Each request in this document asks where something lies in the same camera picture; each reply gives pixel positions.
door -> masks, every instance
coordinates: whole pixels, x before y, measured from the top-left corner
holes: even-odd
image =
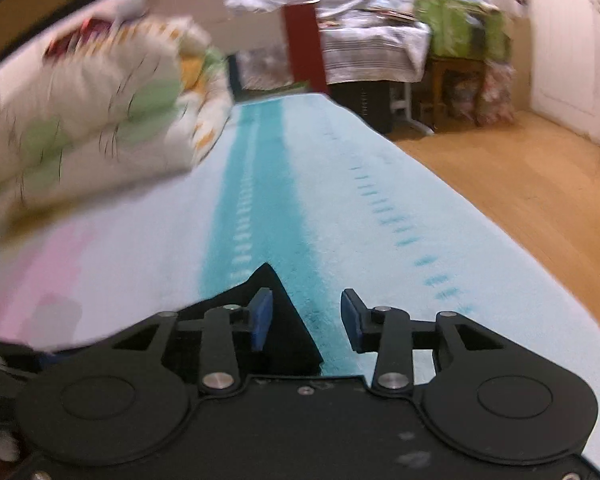
[[[600,0],[531,0],[533,110],[600,144]]]

green box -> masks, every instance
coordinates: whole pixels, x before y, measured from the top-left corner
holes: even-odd
[[[463,0],[416,0],[414,8],[416,17],[431,28],[434,56],[506,60],[507,39],[500,10],[487,10]],[[484,24],[483,45],[474,41],[478,23]]]

circular cover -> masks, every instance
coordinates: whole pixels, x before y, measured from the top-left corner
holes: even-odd
[[[128,462],[155,449],[183,420],[180,378],[143,352],[85,352],[46,370],[16,401],[22,433],[45,454],[77,465]]]
[[[580,452],[598,417],[581,378],[531,353],[472,352],[426,387],[424,412],[450,444],[496,463]]]

floor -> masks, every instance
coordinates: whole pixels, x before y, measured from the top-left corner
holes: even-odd
[[[600,323],[600,149],[536,115],[390,139],[539,260]]]

light blue blanket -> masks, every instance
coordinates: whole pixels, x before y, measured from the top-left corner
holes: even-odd
[[[373,370],[340,322],[340,293],[354,288],[412,319],[461,312],[581,375],[600,403],[600,328],[587,310],[429,170],[316,94],[235,107],[192,173],[0,246],[0,338],[83,344],[215,295],[264,262],[323,373]],[[431,375],[418,353],[417,380]],[[600,467],[600,417],[586,455]]]

